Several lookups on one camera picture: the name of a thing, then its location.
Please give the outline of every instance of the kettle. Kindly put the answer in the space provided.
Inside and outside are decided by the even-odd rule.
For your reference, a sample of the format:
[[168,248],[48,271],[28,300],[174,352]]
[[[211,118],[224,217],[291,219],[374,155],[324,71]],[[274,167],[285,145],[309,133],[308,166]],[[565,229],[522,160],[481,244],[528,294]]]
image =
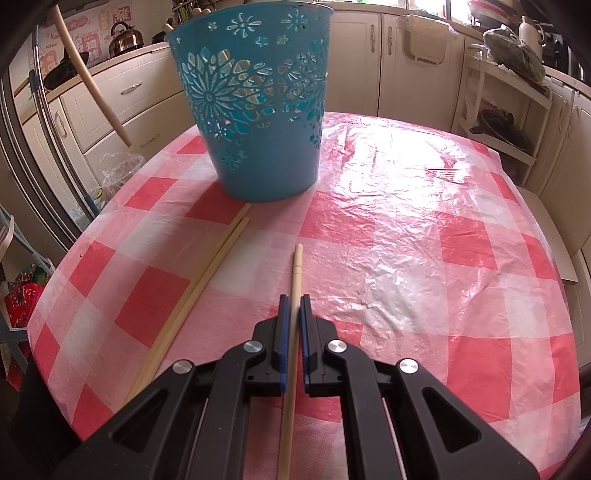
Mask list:
[[529,17],[522,17],[523,23],[519,26],[519,38],[527,44],[542,59],[542,48],[546,45],[546,34],[542,26]]
[[[125,30],[120,31],[115,37],[115,28],[119,25],[123,25]],[[135,30],[134,27],[130,27],[125,22],[117,22],[111,27],[111,37],[113,37],[109,45],[109,55],[111,58],[144,46],[144,38],[140,31]]]

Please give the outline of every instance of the countertop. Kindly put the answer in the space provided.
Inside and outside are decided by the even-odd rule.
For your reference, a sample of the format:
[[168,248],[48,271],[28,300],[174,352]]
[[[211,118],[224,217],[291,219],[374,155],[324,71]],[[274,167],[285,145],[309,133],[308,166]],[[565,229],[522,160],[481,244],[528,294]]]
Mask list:
[[[389,7],[388,5],[374,5],[374,4],[354,4],[353,2],[323,2],[322,5],[331,7],[338,11],[352,11],[352,12],[373,12],[377,14],[389,15],[417,15],[416,10],[406,10],[405,8]],[[467,25],[462,25],[456,22],[450,22],[444,18],[441,21],[449,23],[457,32],[468,35],[475,40],[482,41],[482,34]]]
[[550,67],[544,67],[546,69],[546,75],[550,75],[561,82],[570,85],[572,88],[577,89],[583,95],[591,98],[591,87],[576,78],[566,75],[565,73],[559,72],[558,70],[551,69]]
[[[326,3],[322,3],[322,4],[326,5],[327,7],[331,7],[334,10],[338,10],[338,11],[370,12],[370,13],[390,14],[390,15],[416,15],[417,14],[416,10],[406,10],[404,8],[388,7],[386,5],[357,4],[357,3],[352,3],[352,2],[326,2]],[[237,5],[235,0],[225,0],[222,2],[218,2],[218,6],[221,8],[232,7],[234,5]],[[456,22],[448,22],[448,23],[459,33],[462,33],[462,34],[467,35],[471,38],[474,38],[475,40],[482,41],[482,34],[478,31],[474,30],[473,28],[470,28],[466,25],[458,24]],[[152,51],[161,50],[162,48],[168,48],[168,44],[166,42],[161,42],[161,43],[157,43],[157,44],[153,44],[153,45],[148,45],[143,48],[139,48],[138,50],[135,50],[135,51],[132,51],[129,53],[125,53],[123,55],[115,57],[114,59],[104,61],[103,63],[100,63],[100,64],[90,68],[89,69],[90,74],[96,75],[97,73],[102,72],[103,70],[106,70],[108,68],[111,68],[123,61],[132,59],[134,57],[138,57],[140,55],[144,55],[146,53],[150,53]],[[79,76],[76,76],[76,77],[72,78],[71,80],[68,80],[66,83],[63,83],[58,88],[52,90],[51,92],[49,92],[47,94],[47,102],[49,103],[52,100],[55,100],[60,95],[62,95],[64,92],[71,89],[72,87],[75,87],[76,85],[78,85],[81,82],[82,82],[82,80]],[[36,110],[35,110],[34,106],[30,106],[29,108],[24,110],[19,115],[19,120],[21,121],[21,124],[24,124],[33,115],[35,115],[35,113],[36,113]]]
[[[137,50],[130,51],[129,53],[124,53],[123,55],[119,55],[118,57],[115,57],[114,59],[109,59],[107,61],[99,63],[98,65],[95,65],[94,67],[88,69],[88,71],[90,72],[91,75],[96,75],[97,73],[100,73],[106,69],[114,67],[115,65],[118,65],[119,63],[133,59],[135,57],[139,57],[140,55],[144,55],[146,53],[152,53],[153,51],[162,50],[163,48],[168,48],[168,43],[160,42],[160,43],[155,43],[153,45],[147,45],[147,46],[139,48]],[[80,76],[76,75],[74,78],[72,78],[71,80],[68,80],[66,83],[62,83],[58,88],[52,90],[51,92],[46,93],[47,103],[50,103],[52,100],[55,100],[60,95],[64,94],[66,91],[68,91],[72,87],[75,87],[76,85],[78,85],[81,82],[82,82],[82,79],[80,78]],[[26,93],[23,93],[23,92],[29,92],[28,88],[25,88],[21,93],[19,93],[19,95],[26,95]],[[37,113],[37,111],[35,110],[35,106],[29,107],[28,109],[26,109],[21,115],[19,115],[19,120],[21,121],[21,124],[24,124],[27,120],[29,120],[36,113]]]

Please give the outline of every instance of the drawer handle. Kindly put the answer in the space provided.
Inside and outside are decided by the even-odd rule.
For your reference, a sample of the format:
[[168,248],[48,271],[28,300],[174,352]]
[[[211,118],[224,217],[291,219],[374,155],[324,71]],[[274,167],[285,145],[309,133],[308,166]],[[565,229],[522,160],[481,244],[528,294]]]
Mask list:
[[158,47],[158,48],[155,48],[155,49],[153,49],[153,50],[152,50],[150,53],[156,53],[157,51],[164,50],[165,48],[169,48],[169,46],[168,46],[168,45],[166,45],[165,47]]
[[572,131],[573,131],[573,120],[579,114],[580,114],[579,106],[578,105],[575,105],[574,108],[573,108],[573,112],[570,114],[569,125],[568,125],[567,131],[566,131],[567,134],[568,134],[568,136],[569,136],[569,138],[571,137]]
[[141,86],[142,86],[142,82],[136,83],[135,85],[132,85],[131,87],[123,90],[123,92],[121,92],[121,95],[125,95],[126,93],[129,93],[129,92],[133,92],[136,88],[139,88]]
[[157,134],[155,134],[152,138],[150,138],[147,142],[142,143],[139,147],[145,147],[146,145],[148,145],[150,142],[153,142],[154,140],[156,140],[158,137],[160,136],[160,132],[158,132]]
[[388,27],[388,55],[392,54],[392,27]]
[[562,104],[562,107],[560,107],[560,115],[558,116],[558,131],[561,132],[562,131],[562,116],[564,114],[564,107],[568,106],[569,101],[565,98],[564,102]]
[[370,28],[369,41],[371,43],[371,53],[375,53],[375,25],[372,24]]
[[66,126],[64,125],[64,119],[61,117],[60,112],[56,112],[55,120],[56,120],[56,123],[58,120],[60,121],[60,126],[61,126],[60,137],[68,138],[68,130],[66,130]]

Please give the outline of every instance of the plastic table cover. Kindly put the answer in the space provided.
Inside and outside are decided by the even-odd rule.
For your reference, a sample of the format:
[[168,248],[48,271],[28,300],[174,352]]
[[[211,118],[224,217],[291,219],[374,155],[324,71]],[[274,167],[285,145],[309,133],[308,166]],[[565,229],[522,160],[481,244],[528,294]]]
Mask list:
[[[403,122],[327,113],[308,191],[254,204],[160,371],[251,338],[304,244],[315,314],[371,357],[419,360],[548,478],[578,438],[578,370],[556,266],[487,147]],[[125,394],[189,278],[243,202],[190,128],[111,200],[43,293],[28,333],[51,394],[89,437]],[[338,398],[301,375],[292,479],[345,479]],[[245,479],[275,479],[280,399],[254,399]]]

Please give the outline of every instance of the chopstick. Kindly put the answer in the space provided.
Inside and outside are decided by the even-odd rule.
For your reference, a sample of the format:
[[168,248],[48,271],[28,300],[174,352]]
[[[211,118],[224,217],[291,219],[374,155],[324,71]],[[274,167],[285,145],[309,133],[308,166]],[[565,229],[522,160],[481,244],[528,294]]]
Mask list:
[[236,243],[236,240],[238,240],[242,231],[246,228],[249,221],[246,217],[246,213],[250,207],[250,203],[247,203],[240,212],[238,212],[232,223],[230,223],[230,225],[224,230],[224,233],[220,240],[218,240],[210,258],[199,267],[193,276],[191,283],[185,289],[183,295],[168,316],[166,323],[152,344],[152,347],[150,347],[150,351],[144,360],[144,364],[139,369],[129,392],[125,397],[125,404],[132,400],[154,379],[166,352],[168,352],[168,349],[172,345],[174,338],[177,336],[178,331],[183,326],[191,309],[198,301],[201,293],[207,286],[209,280],[213,277],[225,256],[228,254],[234,243]]
[[277,480],[289,480],[290,477],[291,444],[293,440],[294,417],[296,415],[297,365],[300,350],[300,326],[297,317],[300,311],[303,254],[304,246],[302,244],[296,244],[291,273],[291,313],[289,360],[287,364],[287,391],[283,397],[283,411],[281,412]]

